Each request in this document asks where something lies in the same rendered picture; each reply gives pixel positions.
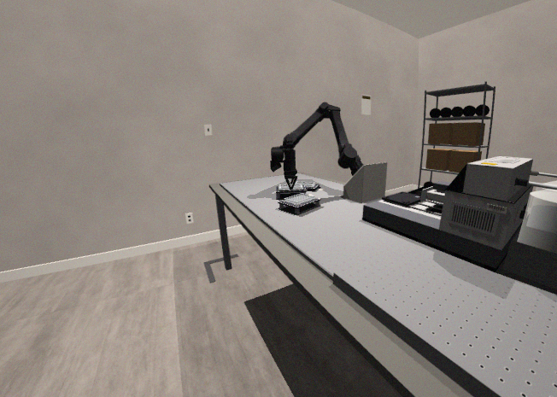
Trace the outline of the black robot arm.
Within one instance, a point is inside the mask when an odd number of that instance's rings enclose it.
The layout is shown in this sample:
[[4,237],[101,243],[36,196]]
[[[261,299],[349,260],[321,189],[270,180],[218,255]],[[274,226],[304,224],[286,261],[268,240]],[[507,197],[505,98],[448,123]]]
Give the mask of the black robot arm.
[[[333,112],[331,112],[332,110],[328,110],[327,112],[327,109],[333,109]],[[321,122],[322,119],[326,118],[331,120],[333,130],[335,132],[339,152],[338,165],[341,168],[350,168],[351,174],[354,176],[364,164],[362,164],[361,158],[357,155],[357,151],[352,147],[352,144],[349,143],[347,139],[340,111],[340,108],[332,106],[327,102],[321,103],[319,108],[317,108],[309,118],[307,118],[293,132],[284,137],[283,145],[271,148],[271,170],[275,172],[281,167],[280,163],[283,162],[284,171],[290,171],[290,160],[294,160],[296,158],[296,151],[293,148],[295,148],[301,138],[305,136],[318,122]]]

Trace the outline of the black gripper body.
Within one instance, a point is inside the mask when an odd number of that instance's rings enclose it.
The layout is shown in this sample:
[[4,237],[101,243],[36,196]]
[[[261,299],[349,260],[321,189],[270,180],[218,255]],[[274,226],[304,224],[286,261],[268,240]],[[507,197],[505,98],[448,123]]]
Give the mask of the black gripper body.
[[[295,172],[291,172],[291,171],[295,171]],[[290,160],[290,171],[284,171],[284,176],[285,177],[294,177],[294,175],[290,175],[290,173],[297,174],[296,160]]]

